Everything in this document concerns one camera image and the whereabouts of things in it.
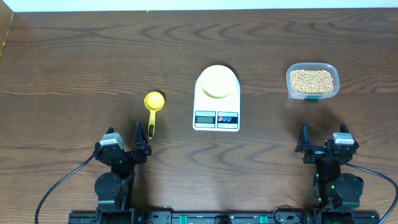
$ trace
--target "white backdrop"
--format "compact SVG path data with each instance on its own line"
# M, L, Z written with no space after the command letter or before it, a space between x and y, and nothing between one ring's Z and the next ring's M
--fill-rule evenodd
M3 0L14 12L398 7L398 0Z

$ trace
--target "digital kitchen scale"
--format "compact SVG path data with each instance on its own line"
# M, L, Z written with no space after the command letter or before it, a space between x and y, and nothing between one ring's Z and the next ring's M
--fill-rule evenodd
M239 131L241 85L231 69L206 68L195 84L192 127L198 131Z

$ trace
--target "beige beads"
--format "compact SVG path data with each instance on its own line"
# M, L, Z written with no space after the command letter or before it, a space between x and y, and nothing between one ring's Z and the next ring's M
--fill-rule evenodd
M294 70L290 73L290 82L297 93L332 93L333 79L325 70Z

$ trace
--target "black cable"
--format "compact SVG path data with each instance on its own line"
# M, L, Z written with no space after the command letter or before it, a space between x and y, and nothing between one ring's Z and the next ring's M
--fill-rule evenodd
M91 161L93 158L95 157L95 155L90 156L90 158L88 158L86 160L86 162L82 163L82 165L80 165L80 167L77 167L74 171L70 172L68 175L66 175L65 177L62 177L62 179L60 179L57 183L54 184L54 186L52 186L50 188L50 190L44 195L43 199L40 201L39 206L37 206L36 209L36 214L35 214L35 224L39 224L39 212L40 209L42 208L42 205L45 201L45 199L50 195L50 193L58 186L60 185L64 180L68 179L71 175L75 174L76 172L78 172L81 168L83 168L85 165L87 165L87 163L89 163L89 161Z
M370 173L370 174L374 174L374 175L376 175L376 176L378 176L378 177L381 177L381 178L383 178L383 179L386 179L386 180L388 180L390 183L392 183L393 184L393 186L396 188L396 197L395 197L395 199L394 199L394 201L392 202L392 204L391 204L391 206L390 206L390 208L388 209L388 211L386 212L386 214L380 219L380 221L377 223L377 224L382 224L385 220L386 220L386 218L391 214L391 212L393 211L393 209L395 208L395 206L397 205L397 201L398 201L398 185L391 179L391 178L389 178L388 176L386 176L386 175L383 175L383 174L380 174L380 173L378 173L378 172L374 172L373 170L369 170L369 169L366 169L366 168L363 168L363 167L360 167L360 166L357 166L357 165L354 165L354 164L349 164L348 162L345 162L345 161L342 161L341 159L339 159L339 158L337 158L342 164L344 164L344 165L346 165L346 166L349 166L349 167L352 167L352 168L355 168L355 169L359 169L359 170L361 170L361 171L365 171L365 172L368 172L368 173Z
M290 205L279 205L278 207L275 208L274 212L272 212L272 218L274 219L274 221L275 221L276 223L281 224L280 222L278 222L278 221L276 220L276 218L275 218L275 213L276 213L276 211L278 211L278 210L279 210L280 208L282 208L282 207L289 207L290 209L292 209L293 212L296 214L297 218L300 219L300 221L299 221L298 223L301 223L301 222L302 222L302 217L301 217L300 215L297 214L296 210L294 210L293 207L291 207Z

